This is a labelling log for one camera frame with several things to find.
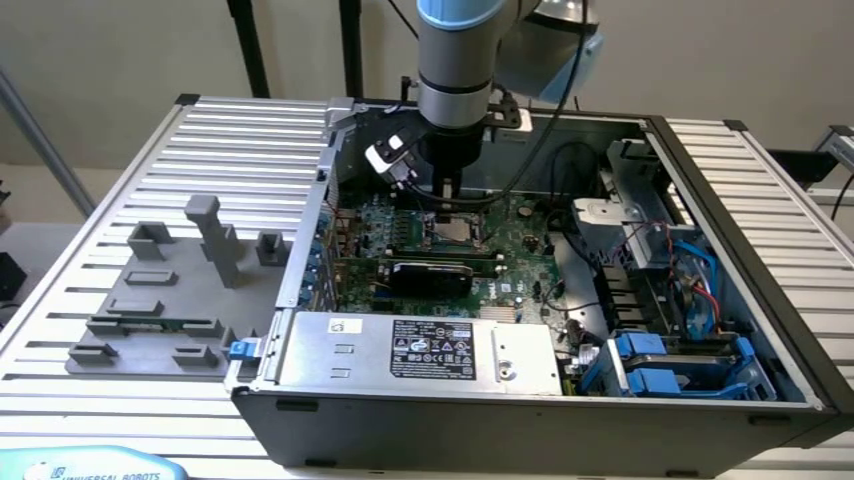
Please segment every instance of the power supply label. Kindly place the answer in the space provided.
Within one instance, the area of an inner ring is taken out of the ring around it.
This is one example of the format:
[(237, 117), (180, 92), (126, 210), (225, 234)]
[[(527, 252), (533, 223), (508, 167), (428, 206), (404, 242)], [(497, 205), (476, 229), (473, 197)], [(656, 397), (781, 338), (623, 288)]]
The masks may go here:
[(470, 323), (394, 320), (390, 374), (397, 378), (476, 380)]

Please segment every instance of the blue tab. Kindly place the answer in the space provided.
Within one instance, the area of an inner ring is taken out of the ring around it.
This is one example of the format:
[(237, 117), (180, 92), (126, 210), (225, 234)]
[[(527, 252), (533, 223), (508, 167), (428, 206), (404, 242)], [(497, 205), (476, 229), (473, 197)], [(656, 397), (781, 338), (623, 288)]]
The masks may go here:
[(254, 358), (254, 342), (230, 342), (228, 349), (228, 360), (252, 360)]
[(737, 337), (735, 339), (735, 348), (737, 349), (737, 353), (740, 353), (741, 357), (744, 357), (744, 361), (748, 361), (749, 359), (752, 359), (752, 357), (756, 356), (749, 340), (747, 340), (744, 337)]
[(635, 395), (677, 397), (681, 393), (676, 375), (671, 370), (639, 368), (628, 373), (627, 378), (628, 388)]
[(628, 341), (628, 335), (621, 335), (613, 339), (613, 343), (616, 343), (616, 353), (619, 353), (620, 357), (631, 357), (631, 342)]
[(631, 350), (635, 355), (667, 355), (660, 335), (653, 333), (627, 333)]

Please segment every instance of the red cable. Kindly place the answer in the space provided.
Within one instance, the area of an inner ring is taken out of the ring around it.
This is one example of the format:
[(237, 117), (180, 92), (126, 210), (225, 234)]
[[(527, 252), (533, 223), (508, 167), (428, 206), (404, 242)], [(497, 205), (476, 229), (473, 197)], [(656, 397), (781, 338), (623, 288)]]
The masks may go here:
[(715, 316), (715, 327), (719, 328), (720, 323), (720, 305), (717, 304), (717, 300), (712, 297), (711, 293), (705, 291), (699, 285), (693, 285), (693, 291), (705, 299), (708, 303), (711, 303), (711, 309), (713, 310)]

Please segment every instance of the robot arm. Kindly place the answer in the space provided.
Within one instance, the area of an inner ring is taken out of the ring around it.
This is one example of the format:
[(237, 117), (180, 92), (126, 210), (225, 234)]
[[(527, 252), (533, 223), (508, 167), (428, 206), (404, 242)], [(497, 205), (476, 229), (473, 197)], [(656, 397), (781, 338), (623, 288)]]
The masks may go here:
[(430, 125), (465, 129), (485, 116), (497, 45), (539, 0), (418, 0), (417, 109)]
[[(417, 0), (417, 115), (397, 118), (408, 126), (394, 126), (365, 151), (389, 183), (400, 188), (413, 184), (414, 154), (432, 165), (430, 199), (457, 196), (461, 170), (477, 160), (484, 128), (495, 124), (488, 114), (493, 79), (508, 90), (553, 103), (571, 73), (575, 85), (583, 80), (601, 44), (589, 3)], [(579, 52), (581, 61), (575, 59)]]

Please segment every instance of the wall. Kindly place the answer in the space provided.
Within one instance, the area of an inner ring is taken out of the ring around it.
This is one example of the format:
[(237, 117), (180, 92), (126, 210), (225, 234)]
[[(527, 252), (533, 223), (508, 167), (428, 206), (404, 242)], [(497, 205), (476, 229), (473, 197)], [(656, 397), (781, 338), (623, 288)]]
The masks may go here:
[[(72, 165), (122, 168), (178, 93), (249, 95), (224, 0), (0, 0), (0, 45)], [(0, 145), (0, 163), (39, 162), (1, 109)]]
[[(365, 95), (396, 97), (416, 44), (362, 0)], [(414, 0), (397, 4), (416, 23)], [(805, 148), (854, 123), (849, 0), (597, 0), (607, 35), (588, 110), (737, 118)], [(276, 96), (341, 95), (337, 2), (254, 0)], [(0, 0), (0, 64), (73, 165), (121, 168), (180, 92), (248, 95), (224, 0)], [(0, 163), (37, 163), (0, 114)]]

